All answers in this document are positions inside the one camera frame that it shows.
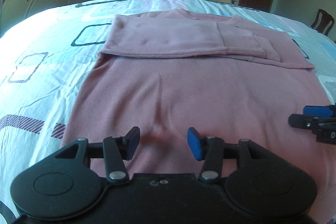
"striped pattern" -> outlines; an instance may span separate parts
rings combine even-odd
[[[15,127],[39,134],[43,125],[44,121],[19,115],[6,115],[0,119],[0,130],[4,127]],[[52,131],[51,137],[57,139],[63,138],[64,130],[65,125],[57,123]]]
[[[326,224],[335,224],[336,223],[336,216],[329,220]]]

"bed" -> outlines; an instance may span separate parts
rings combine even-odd
[[[14,177],[59,148],[76,95],[114,15],[175,8],[239,15],[287,32],[315,65],[330,103],[336,102],[336,45],[297,21],[205,0],[92,0],[45,10],[0,39],[0,224],[18,216],[9,193]]]

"pink sweatshirt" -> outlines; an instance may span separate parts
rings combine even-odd
[[[288,34],[238,16],[183,9],[116,16],[63,145],[78,137],[101,142],[138,126],[130,174],[198,174],[202,162],[188,148],[188,127],[227,143],[249,138],[314,178],[319,192],[309,215],[325,224],[336,214],[336,147],[288,125],[305,105],[329,104],[310,68]],[[222,175],[235,164],[226,160]],[[105,176],[102,160],[91,168]]]

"wooden chair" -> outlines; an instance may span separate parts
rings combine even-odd
[[[322,14],[322,17],[321,17],[321,22],[318,25],[320,14]],[[331,25],[325,31],[325,33],[323,33],[324,29],[327,27],[327,25],[330,22],[331,22]],[[325,36],[328,36],[328,33],[331,30],[331,28],[333,27],[334,23],[335,23],[335,20],[331,15],[329,15],[325,10],[319,9],[319,11],[317,12],[317,15],[316,15],[316,19],[315,19],[314,23],[311,25],[311,27],[313,29],[323,33]]]

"bed sheet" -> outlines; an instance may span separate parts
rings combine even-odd
[[[336,45],[294,20],[205,0],[93,0],[45,10],[0,39],[0,224],[18,216],[9,193],[15,176],[59,148],[78,91],[114,15],[176,8],[239,15],[287,32],[315,65],[331,103],[336,101]]]

